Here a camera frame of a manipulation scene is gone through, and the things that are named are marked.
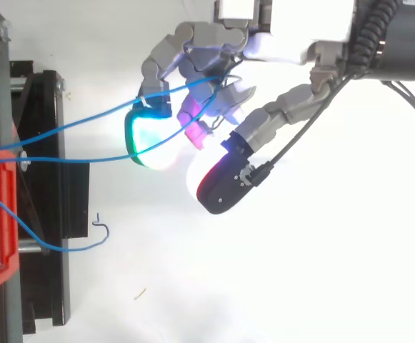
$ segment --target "robotic hand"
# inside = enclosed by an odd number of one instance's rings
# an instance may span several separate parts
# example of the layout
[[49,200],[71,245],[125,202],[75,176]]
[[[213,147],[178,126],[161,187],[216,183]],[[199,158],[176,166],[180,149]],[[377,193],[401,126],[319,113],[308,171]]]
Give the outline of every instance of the robotic hand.
[[[197,189],[198,200],[212,214],[229,210],[260,185],[350,80],[415,81],[415,0],[309,2],[217,0],[214,23],[180,24],[142,66],[139,96],[167,90],[164,80],[176,67],[187,84],[215,76],[208,83],[189,87],[177,116],[183,126],[207,104],[205,117],[221,117],[237,125],[222,143],[225,154]],[[312,18],[307,18],[307,11]],[[292,28],[286,26],[287,18],[298,15],[304,19],[301,26],[312,25],[307,41],[292,39]],[[295,46],[302,47],[299,53],[285,52],[294,51],[289,48]],[[242,60],[313,62],[314,68],[310,84],[296,86],[240,121],[241,105],[254,95],[255,88],[245,87],[240,80],[225,84],[224,76]],[[136,105],[125,123],[129,152],[137,150],[129,133],[136,118],[170,117],[169,97]],[[250,165],[249,158],[272,141],[278,129],[301,121],[308,123],[278,156],[258,168]],[[197,149],[204,148],[210,134],[202,119],[186,129]]]

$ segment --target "black cylindrical motor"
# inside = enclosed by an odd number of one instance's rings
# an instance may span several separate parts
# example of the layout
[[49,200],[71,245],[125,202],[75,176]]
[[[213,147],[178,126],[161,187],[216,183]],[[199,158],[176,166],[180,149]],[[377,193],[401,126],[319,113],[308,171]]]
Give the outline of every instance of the black cylindrical motor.
[[415,5],[399,7],[381,38],[365,78],[415,81]]

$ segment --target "red plastic part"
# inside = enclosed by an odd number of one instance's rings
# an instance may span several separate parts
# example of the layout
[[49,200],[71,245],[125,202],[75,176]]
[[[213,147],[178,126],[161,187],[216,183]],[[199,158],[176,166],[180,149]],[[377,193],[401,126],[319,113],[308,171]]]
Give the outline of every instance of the red plastic part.
[[[8,151],[0,151],[0,159],[14,159]],[[0,201],[16,213],[16,164],[0,164]],[[19,268],[18,223],[0,209],[0,285],[9,280]]]

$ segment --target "white surface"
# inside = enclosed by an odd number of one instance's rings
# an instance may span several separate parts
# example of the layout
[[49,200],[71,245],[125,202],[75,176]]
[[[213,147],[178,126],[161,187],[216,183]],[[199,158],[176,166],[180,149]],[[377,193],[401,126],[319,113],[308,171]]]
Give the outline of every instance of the white surface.
[[253,19],[255,0],[221,0],[220,19]]
[[276,0],[271,32],[280,39],[348,41],[354,0]]
[[298,41],[280,40],[269,33],[258,33],[250,37],[244,51],[248,59],[292,64],[305,64],[307,50],[313,41],[308,39]]
[[245,55],[251,59],[305,64],[315,41],[347,42],[354,0],[275,0],[270,34],[257,34]]
[[[198,5],[209,18],[210,6]],[[66,79],[66,122],[133,98],[141,61],[186,19],[175,0],[0,0],[0,10],[14,25],[12,57]],[[243,76],[259,88],[245,110],[308,72],[249,66]],[[125,153],[123,120],[67,132],[68,155]],[[299,127],[283,129],[262,156]],[[58,328],[38,322],[29,343],[415,343],[415,113],[394,94],[373,81],[348,86],[223,216],[188,195],[187,166],[92,166],[91,220],[100,212],[111,238],[70,256],[72,318]],[[71,245],[104,233],[90,235]]]

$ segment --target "screw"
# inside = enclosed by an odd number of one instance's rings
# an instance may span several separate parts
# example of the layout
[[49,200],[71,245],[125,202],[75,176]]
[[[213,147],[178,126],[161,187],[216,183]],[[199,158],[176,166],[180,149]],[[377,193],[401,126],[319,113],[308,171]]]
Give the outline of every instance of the screw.
[[[28,154],[26,153],[26,151],[22,151],[21,153],[20,153],[20,158],[21,159],[25,159],[25,158],[27,158],[28,157]],[[20,168],[21,168],[21,170],[23,171],[23,172],[25,172],[26,170],[28,170],[28,166],[31,164],[31,161],[23,161],[23,162],[20,162]]]
[[7,20],[0,21],[0,40],[9,43],[10,40],[10,23]]
[[66,82],[64,81],[64,79],[59,79],[59,80],[56,82],[56,88],[57,88],[59,91],[66,91]]

